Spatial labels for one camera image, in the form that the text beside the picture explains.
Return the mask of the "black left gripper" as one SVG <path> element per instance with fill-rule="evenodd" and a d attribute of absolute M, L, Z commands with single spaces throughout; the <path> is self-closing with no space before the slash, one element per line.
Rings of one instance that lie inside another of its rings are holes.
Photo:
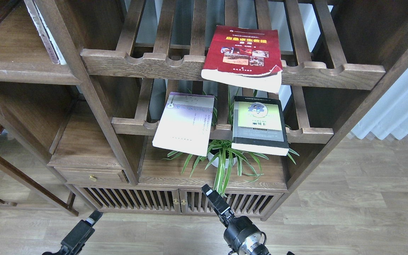
<path fill-rule="evenodd" d="M 85 245 L 85 242 L 91 237 L 95 229 L 93 226 L 102 217 L 103 213 L 95 210 L 86 220 L 79 223 L 66 235 L 61 241 L 61 248 L 56 253 L 46 251 L 42 255 L 78 255 Z"/>

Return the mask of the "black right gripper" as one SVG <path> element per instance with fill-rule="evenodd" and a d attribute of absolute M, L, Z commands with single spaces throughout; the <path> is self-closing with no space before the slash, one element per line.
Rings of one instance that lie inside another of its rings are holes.
<path fill-rule="evenodd" d="M 231 248 L 231 251 L 228 252 L 229 255 L 233 253 L 238 255 L 270 255 L 265 246 L 267 242 L 265 232 L 260 231 L 247 216 L 235 217 L 228 203 L 208 184 L 202 186 L 201 190 L 226 227 L 223 238 Z"/>

